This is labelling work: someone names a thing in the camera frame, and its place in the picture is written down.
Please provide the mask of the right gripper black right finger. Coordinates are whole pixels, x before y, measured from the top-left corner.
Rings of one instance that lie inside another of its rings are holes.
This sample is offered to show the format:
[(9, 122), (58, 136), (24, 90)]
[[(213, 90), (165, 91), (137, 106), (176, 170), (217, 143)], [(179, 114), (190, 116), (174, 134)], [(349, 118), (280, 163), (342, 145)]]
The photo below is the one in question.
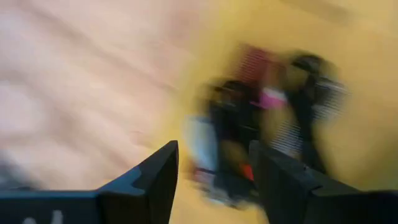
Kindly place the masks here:
[(398, 224), (398, 190), (358, 190), (259, 141), (249, 158), (270, 224)]

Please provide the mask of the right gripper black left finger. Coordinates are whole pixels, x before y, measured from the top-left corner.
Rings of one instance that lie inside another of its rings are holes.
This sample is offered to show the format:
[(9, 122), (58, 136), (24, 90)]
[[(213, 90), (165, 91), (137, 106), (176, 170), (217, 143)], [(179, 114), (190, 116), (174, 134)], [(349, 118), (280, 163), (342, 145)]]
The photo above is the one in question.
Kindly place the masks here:
[(169, 224), (178, 142), (94, 190), (0, 190), (0, 224)]

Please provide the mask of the yellow translucent plastic bin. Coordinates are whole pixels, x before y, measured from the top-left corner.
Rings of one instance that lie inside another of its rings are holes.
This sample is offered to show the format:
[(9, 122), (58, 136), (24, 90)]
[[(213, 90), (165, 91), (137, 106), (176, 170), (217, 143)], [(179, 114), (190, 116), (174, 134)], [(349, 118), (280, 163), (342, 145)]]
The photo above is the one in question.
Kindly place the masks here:
[(180, 144), (195, 92), (231, 69), (242, 42), (282, 53), (318, 53), (334, 62), (347, 89), (341, 113), (320, 126), (332, 173), (370, 189), (398, 189), (398, 0), (198, 0), (206, 29), (188, 66), (165, 137)]

